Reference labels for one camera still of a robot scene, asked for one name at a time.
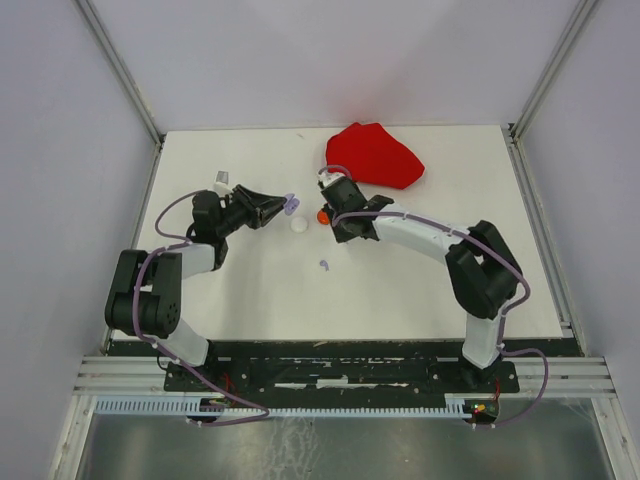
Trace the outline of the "white earbud charging case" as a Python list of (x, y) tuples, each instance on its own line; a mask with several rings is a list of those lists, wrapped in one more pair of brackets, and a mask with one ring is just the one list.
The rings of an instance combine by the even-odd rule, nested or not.
[(309, 222), (304, 217), (295, 217), (290, 221), (290, 228), (296, 234), (305, 233), (309, 228)]

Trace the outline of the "purple earbud charging case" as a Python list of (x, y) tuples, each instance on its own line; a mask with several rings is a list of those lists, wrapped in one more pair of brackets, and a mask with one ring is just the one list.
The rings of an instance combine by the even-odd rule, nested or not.
[(285, 203), (283, 206), (283, 211), (286, 216), (291, 216), (297, 210), (300, 205), (299, 198), (294, 193), (289, 193), (285, 195)]

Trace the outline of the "orange earbud charging case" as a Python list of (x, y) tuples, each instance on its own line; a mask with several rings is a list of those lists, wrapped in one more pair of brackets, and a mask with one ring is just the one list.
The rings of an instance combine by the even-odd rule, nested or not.
[(322, 225), (329, 225), (330, 224), (330, 219), (329, 219), (327, 213), (322, 211), (322, 210), (320, 210), (317, 213), (316, 218), (317, 218), (317, 221)]

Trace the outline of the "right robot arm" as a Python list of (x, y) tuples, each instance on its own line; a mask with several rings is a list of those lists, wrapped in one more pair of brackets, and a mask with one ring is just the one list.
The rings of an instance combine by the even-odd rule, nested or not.
[(485, 220), (468, 228), (421, 217), (382, 195), (366, 198), (343, 173), (320, 173), (322, 211), (339, 243), (356, 238), (399, 245), (442, 263), (454, 297), (466, 312), (458, 368), (467, 389), (481, 391), (495, 379), (504, 324), (526, 301), (530, 287), (497, 227)]

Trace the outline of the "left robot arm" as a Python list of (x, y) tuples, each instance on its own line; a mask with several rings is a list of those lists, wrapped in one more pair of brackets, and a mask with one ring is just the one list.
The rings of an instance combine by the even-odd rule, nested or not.
[[(198, 389), (215, 387), (221, 366), (210, 359), (211, 342), (183, 319), (182, 282), (219, 270), (226, 260), (231, 234), (243, 227), (265, 227), (292, 199), (291, 195), (272, 196), (237, 185), (224, 195), (199, 190), (174, 200), (154, 224), (156, 233), (173, 240), (173, 245), (151, 252), (128, 249), (120, 253), (104, 310), (107, 326), (188, 365), (187, 379)], [(163, 217), (186, 200), (191, 202), (192, 214), (186, 233), (163, 231)]]

